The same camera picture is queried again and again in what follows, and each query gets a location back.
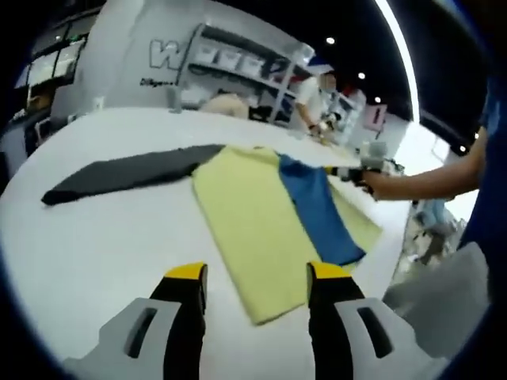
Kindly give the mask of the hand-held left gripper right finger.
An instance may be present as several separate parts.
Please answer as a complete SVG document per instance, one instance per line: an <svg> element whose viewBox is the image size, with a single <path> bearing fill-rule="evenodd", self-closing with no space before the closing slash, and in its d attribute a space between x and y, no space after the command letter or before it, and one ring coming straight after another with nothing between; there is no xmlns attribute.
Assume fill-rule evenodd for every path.
<svg viewBox="0 0 507 380"><path fill-rule="evenodd" d="M335 264L307 263L317 379L416 379L432 362L412 327Z"/></svg>

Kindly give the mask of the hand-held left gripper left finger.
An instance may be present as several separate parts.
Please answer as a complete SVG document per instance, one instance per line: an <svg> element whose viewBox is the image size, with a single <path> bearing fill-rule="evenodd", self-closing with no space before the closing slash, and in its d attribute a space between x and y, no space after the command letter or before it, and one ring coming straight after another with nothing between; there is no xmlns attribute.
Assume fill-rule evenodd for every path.
<svg viewBox="0 0 507 380"><path fill-rule="evenodd" d="M81 359L65 359L71 379L198 379L206 329L208 266L170 269L149 298L136 298L99 331Z"/></svg>

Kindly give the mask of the person's right hand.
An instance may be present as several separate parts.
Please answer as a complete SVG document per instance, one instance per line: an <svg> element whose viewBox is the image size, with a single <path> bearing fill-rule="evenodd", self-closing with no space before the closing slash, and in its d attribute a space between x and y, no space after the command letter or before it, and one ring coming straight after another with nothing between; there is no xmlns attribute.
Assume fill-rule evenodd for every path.
<svg viewBox="0 0 507 380"><path fill-rule="evenodd" d="M370 170L361 172L360 179L355 186L369 194L374 200L388 200L390 198L391 179L384 173L377 173Z"/></svg>

